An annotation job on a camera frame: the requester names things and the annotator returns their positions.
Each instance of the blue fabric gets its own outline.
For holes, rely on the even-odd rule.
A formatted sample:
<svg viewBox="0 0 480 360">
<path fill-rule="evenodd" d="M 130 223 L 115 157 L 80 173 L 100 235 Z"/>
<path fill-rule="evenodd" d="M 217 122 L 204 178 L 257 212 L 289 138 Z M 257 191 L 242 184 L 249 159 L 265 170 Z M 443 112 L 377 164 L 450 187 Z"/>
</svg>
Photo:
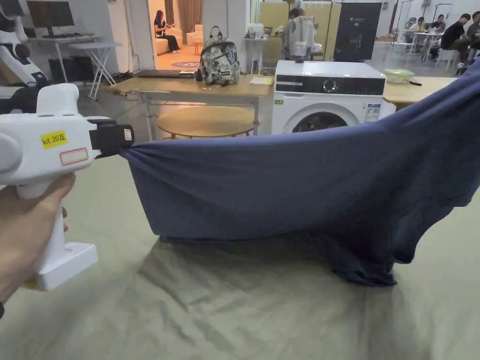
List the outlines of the blue fabric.
<svg viewBox="0 0 480 360">
<path fill-rule="evenodd" d="M 357 127 L 176 140 L 125 152 L 152 231 L 170 240 L 310 239 L 332 270 L 395 284 L 423 233 L 480 179 L 480 62 L 425 100 Z"/>
</svg>

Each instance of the doorway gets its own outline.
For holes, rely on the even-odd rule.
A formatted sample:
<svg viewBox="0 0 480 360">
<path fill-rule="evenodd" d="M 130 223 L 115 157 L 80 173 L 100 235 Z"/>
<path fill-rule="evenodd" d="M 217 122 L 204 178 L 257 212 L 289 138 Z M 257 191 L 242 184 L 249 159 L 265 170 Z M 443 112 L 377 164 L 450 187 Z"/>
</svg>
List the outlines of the doorway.
<svg viewBox="0 0 480 360">
<path fill-rule="evenodd" d="M 148 0 L 148 9 L 155 68 L 196 70 L 204 41 L 202 0 Z"/>
</svg>

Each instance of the washing machine control panel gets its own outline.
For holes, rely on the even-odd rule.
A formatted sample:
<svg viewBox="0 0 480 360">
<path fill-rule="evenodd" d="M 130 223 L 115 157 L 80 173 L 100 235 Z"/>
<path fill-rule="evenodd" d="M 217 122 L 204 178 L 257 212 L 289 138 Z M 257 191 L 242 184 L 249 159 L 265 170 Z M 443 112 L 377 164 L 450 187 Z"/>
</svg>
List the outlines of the washing machine control panel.
<svg viewBox="0 0 480 360">
<path fill-rule="evenodd" d="M 385 79 L 277 75 L 276 91 L 313 94 L 383 95 Z"/>
</svg>

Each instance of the beige tablecloth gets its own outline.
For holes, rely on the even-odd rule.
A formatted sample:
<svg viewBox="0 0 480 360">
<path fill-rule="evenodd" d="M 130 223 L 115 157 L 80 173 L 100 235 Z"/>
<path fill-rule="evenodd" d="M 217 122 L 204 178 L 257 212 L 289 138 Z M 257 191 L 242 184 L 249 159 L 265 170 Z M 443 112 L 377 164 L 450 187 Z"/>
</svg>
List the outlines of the beige tablecloth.
<svg viewBox="0 0 480 360">
<path fill-rule="evenodd" d="M 2 360 L 480 353 L 478 196 L 432 228 L 414 262 L 395 266 L 399 284 L 383 289 L 345 283 L 302 244 L 156 245 L 118 157 L 79 172 L 65 204 L 68 239 L 95 243 L 100 261 L 51 293 L 11 299 L 0 321 Z"/>
</svg>

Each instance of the camouflage backpack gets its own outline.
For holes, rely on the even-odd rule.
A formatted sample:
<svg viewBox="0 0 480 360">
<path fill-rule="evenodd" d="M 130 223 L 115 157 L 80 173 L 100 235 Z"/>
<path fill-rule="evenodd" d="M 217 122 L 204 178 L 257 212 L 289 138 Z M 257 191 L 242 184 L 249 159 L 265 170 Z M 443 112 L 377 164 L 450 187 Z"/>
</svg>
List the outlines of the camouflage backpack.
<svg viewBox="0 0 480 360">
<path fill-rule="evenodd" d="M 217 36 L 212 35 L 215 28 L 218 29 Z M 236 84 L 239 82 L 240 71 L 237 47 L 230 39 L 223 37 L 218 26 L 214 26 L 200 54 L 200 72 L 203 80 L 207 85 Z"/>
</svg>

